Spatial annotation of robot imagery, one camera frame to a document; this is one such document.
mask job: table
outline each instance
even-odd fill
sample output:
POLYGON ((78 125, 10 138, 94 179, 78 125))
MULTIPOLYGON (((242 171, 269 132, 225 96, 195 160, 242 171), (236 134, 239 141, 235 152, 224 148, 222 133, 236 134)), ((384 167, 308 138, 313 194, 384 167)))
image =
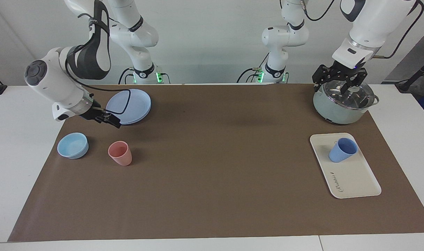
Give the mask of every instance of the table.
MULTIPOLYGON (((424 111, 410 94, 400 94, 392 85, 371 87, 381 99, 370 109, 371 115, 424 205, 424 111)), ((120 250, 193 250, 196 246, 210 250, 325 251, 408 250, 411 246, 424 250, 424 234, 1 243, 7 240, 61 126, 52 119, 51 102, 27 86, 11 86, 0 96, 0 250, 112 246, 120 250)))

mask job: white tray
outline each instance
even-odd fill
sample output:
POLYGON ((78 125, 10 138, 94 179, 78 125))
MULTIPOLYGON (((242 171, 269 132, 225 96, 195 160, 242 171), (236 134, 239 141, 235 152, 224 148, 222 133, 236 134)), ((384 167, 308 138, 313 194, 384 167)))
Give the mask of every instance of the white tray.
POLYGON ((340 163, 330 160, 328 155, 340 138, 355 141, 348 133, 312 135, 310 138, 331 194, 338 199, 380 195, 381 186, 360 149, 340 163))

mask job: pot lid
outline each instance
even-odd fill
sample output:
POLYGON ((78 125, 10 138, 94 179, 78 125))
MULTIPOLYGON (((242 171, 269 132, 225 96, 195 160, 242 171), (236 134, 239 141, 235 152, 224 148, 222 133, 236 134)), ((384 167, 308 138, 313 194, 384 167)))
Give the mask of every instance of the pot lid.
POLYGON ((334 103, 348 109, 357 110, 370 107, 374 102, 373 90, 365 83, 359 87, 350 87, 341 94, 345 81, 330 81, 322 85, 325 95, 334 103))

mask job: brown mat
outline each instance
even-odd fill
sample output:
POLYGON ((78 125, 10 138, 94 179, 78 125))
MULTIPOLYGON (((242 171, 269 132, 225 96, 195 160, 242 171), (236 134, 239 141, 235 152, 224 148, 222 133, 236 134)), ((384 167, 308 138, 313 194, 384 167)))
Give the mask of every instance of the brown mat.
POLYGON ((82 132, 90 149, 70 160, 54 145, 9 241, 424 232, 424 207, 370 114, 325 122, 302 84, 134 87, 152 98, 139 124, 65 122, 57 142, 82 132), (336 132, 356 138, 381 195, 330 194, 309 138, 336 132), (132 148, 129 167, 107 155, 117 140, 132 148))

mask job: bowl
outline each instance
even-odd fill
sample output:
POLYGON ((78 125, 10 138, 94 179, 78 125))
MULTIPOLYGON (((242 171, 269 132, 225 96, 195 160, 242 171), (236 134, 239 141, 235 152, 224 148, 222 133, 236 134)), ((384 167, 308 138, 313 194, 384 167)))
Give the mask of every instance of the bowl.
POLYGON ((57 145, 57 152, 68 159, 78 159, 88 151, 88 140, 82 133, 71 133, 63 137, 57 145))

